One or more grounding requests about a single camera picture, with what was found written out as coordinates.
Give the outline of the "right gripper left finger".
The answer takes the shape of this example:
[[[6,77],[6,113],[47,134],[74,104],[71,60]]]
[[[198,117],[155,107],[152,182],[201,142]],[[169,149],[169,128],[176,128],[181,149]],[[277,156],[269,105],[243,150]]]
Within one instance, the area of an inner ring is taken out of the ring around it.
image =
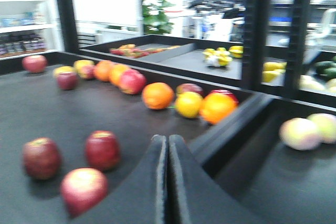
[[[167,159],[166,136],[154,135],[126,179],[71,223],[165,223]]]

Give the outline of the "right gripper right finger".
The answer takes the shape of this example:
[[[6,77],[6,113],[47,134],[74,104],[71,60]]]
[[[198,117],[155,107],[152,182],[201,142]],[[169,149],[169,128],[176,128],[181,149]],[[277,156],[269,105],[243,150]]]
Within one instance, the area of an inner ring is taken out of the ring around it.
[[[168,195],[174,223],[265,223],[207,175],[180,135],[170,135],[168,143]]]

